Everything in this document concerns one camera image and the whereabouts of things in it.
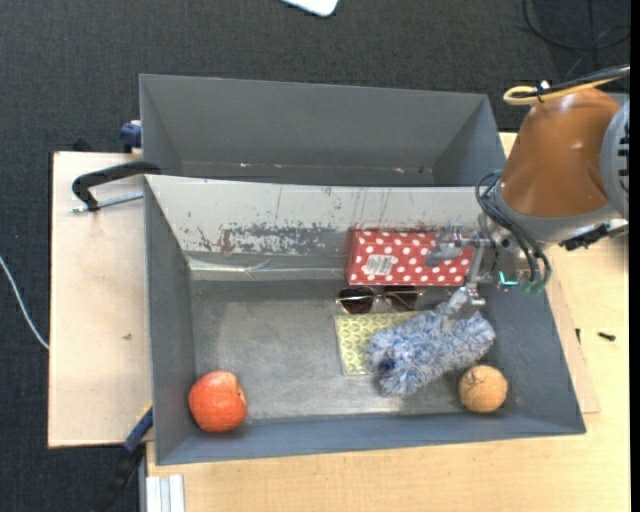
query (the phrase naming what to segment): gray box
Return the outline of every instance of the gray box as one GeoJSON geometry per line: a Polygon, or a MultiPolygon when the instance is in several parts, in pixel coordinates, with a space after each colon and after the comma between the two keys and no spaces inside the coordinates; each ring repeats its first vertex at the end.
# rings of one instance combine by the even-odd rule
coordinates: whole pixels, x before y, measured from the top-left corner
{"type": "Polygon", "coordinates": [[[158,464],[584,432],[544,294],[481,287],[511,386],[495,414],[459,404],[456,373],[390,398],[342,372],[351,230],[475,227],[467,185],[504,165],[484,96],[143,76],[141,99],[144,158],[169,174],[145,180],[158,464]],[[212,435],[186,398],[217,368],[249,416],[212,435]]]}

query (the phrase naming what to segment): wire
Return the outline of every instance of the wire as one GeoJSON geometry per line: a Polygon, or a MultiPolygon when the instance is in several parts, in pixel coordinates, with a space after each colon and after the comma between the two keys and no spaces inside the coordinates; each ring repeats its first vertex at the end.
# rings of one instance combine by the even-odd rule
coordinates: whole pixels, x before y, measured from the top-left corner
{"type": "MultiPolygon", "coordinates": [[[[592,31],[592,37],[593,37],[593,20],[591,19],[593,17],[593,13],[591,11],[592,11],[592,7],[590,5],[589,16],[590,16],[590,21],[591,21],[591,31],[592,31]]],[[[617,28],[626,28],[626,29],[628,29],[628,33],[625,34],[620,39],[616,39],[615,41],[612,41],[610,43],[598,46],[598,45],[596,45],[596,43],[598,42],[599,39],[602,38],[602,35],[601,35],[601,36],[599,36],[598,38],[596,38],[593,41],[591,46],[576,46],[576,45],[565,43],[563,41],[559,41],[557,39],[553,39],[553,38],[549,37],[548,35],[544,34],[539,29],[537,29],[533,25],[533,23],[531,22],[531,18],[529,17],[529,11],[527,10],[527,0],[522,0],[522,15],[524,17],[525,22],[527,23],[527,27],[529,28],[529,30],[531,30],[531,32],[533,32],[535,35],[537,35],[540,39],[542,39],[543,41],[546,41],[549,44],[552,44],[554,46],[558,46],[560,48],[565,48],[567,50],[580,50],[580,51],[587,51],[587,52],[588,51],[604,50],[606,48],[611,48],[613,46],[619,45],[620,43],[623,43],[627,39],[631,38],[631,25],[617,25],[616,27],[614,27],[614,29],[617,29],[617,28]]],[[[608,35],[612,30],[613,29],[608,29],[607,31],[604,32],[604,34],[608,35]]]]}
{"type": "Polygon", "coordinates": [[[631,65],[623,64],[589,73],[580,78],[569,80],[546,88],[518,85],[504,93],[503,99],[509,105],[532,105],[538,101],[552,100],[591,87],[612,82],[631,74],[631,65]]]}
{"type": "Polygon", "coordinates": [[[509,220],[499,208],[497,208],[494,204],[490,203],[487,198],[490,193],[494,192],[495,186],[500,179],[500,172],[493,172],[484,176],[475,187],[476,200],[478,204],[485,212],[485,214],[491,218],[496,224],[502,226],[513,234],[516,242],[520,246],[525,258],[527,259],[527,263],[529,265],[529,282],[535,284],[537,282],[543,282],[545,285],[549,282],[551,278],[551,263],[549,262],[547,256],[544,254],[542,247],[536,240],[531,238],[520,226],[518,226],[512,220],[509,220]],[[480,194],[480,187],[482,184],[489,178],[493,178],[492,183],[487,186],[486,190],[480,194]],[[540,269],[537,259],[542,260],[544,266],[544,273],[540,276],[540,269]]]}
{"type": "Polygon", "coordinates": [[[16,299],[18,299],[18,304],[20,304],[20,309],[22,309],[22,314],[24,315],[25,320],[29,324],[29,327],[31,327],[31,331],[33,331],[33,334],[35,335],[35,337],[38,338],[38,341],[40,342],[40,345],[42,345],[44,348],[49,350],[49,344],[42,337],[42,335],[38,332],[38,329],[36,329],[36,326],[34,325],[33,321],[31,320],[31,317],[29,316],[29,313],[27,312],[27,308],[24,305],[24,302],[22,300],[22,296],[20,295],[20,292],[18,291],[18,286],[16,285],[16,282],[13,279],[13,276],[11,275],[11,272],[9,272],[9,267],[4,262],[4,259],[2,259],[2,255],[0,255],[0,266],[2,267],[2,270],[4,270],[4,273],[7,275],[7,279],[9,280],[9,283],[11,284],[11,287],[13,288],[13,293],[15,293],[16,299]]]}

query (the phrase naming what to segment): white object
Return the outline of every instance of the white object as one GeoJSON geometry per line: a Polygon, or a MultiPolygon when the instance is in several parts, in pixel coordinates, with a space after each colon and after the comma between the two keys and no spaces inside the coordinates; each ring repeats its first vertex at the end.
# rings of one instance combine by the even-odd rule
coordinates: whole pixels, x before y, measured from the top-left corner
{"type": "Polygon", "coordinates": [[[295,5],[300,9],[317,14],[318,16],[329,16],[336,10],[338,0],[282,0],[283,2],[295,5]]]}
{"type": "Polygon", "coordinates": [[[146,512],[185,512],[182,475],[146,478],[146,512]]]}

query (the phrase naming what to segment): orange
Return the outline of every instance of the orange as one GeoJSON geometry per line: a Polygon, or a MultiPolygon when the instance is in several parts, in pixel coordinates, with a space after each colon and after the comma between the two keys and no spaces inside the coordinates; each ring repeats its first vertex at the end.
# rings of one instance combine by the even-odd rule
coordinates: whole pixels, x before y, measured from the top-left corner
{"type": "Polygon", "coordinates": [[[238,378],[216,370],[200,377],[189,390],[189,409],[205,432],[226,432],[247,417],[247,400],[238,378]]]}

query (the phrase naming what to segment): black carpet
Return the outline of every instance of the black carpet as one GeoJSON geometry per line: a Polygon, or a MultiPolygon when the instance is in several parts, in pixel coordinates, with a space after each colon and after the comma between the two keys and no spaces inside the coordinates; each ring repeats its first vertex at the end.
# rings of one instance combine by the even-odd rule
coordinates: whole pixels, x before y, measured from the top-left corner
{"type": "MultiPolygon", "coordinates": [[[[612,45],[630,0],[528,13],[552,41],[520,0],[340,0],[328,19],[278,0],[0,0],[0,254],[36,325],[48,334],[49,155],[78,138],[122,151],[140,73],[479,92],[516,131],[526,110],[506,89],[630,61],[629,39],[612,45]]],[[[2,512],[87,511],[116,464],[118,447],[47,449],[47,385],[48,353],[0,275],[2,512]]],[[[136,509],[135,486],[113,506],[136,509]]]]}

